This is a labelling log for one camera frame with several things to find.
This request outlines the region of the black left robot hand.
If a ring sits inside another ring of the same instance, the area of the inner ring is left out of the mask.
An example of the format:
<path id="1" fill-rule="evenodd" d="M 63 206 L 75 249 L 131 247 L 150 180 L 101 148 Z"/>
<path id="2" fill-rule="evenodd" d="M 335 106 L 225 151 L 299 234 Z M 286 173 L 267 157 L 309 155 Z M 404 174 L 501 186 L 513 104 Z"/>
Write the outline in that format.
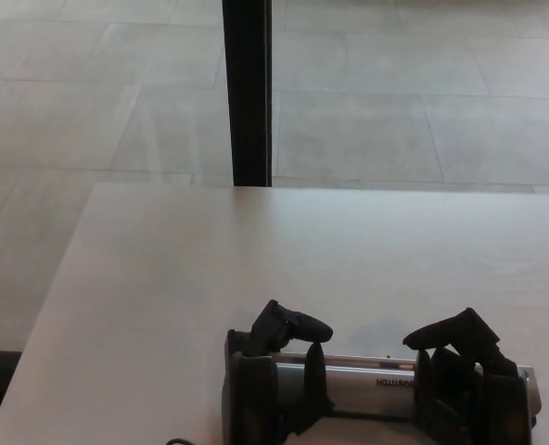
<path id="1" fill-rule="evenodd" d="M 322 345 L 333 336 L 326 323 L 292 311 L 272 299 L 248 332 L 231 329 L 224 343 L 223 442 L 283 444 L 334 411 L 328 397 Z M 291 399 L 279 393 L 274 354 L 290 340 L 311 344 L 303 365 L 303 384 Z"/>

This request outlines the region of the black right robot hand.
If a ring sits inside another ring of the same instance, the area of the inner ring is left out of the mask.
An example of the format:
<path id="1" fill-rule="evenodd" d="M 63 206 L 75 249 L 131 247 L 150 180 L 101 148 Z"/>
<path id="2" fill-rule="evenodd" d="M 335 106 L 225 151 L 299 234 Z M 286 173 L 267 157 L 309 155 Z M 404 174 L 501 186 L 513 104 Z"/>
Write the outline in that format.
<path id="1" fill-rule="evenodd" d="M 532 443 L 528 384 L 499 341 L 471 308 L 403 339 L 417 352 L 411 422 L 419 431 L 439 444 Z"/>

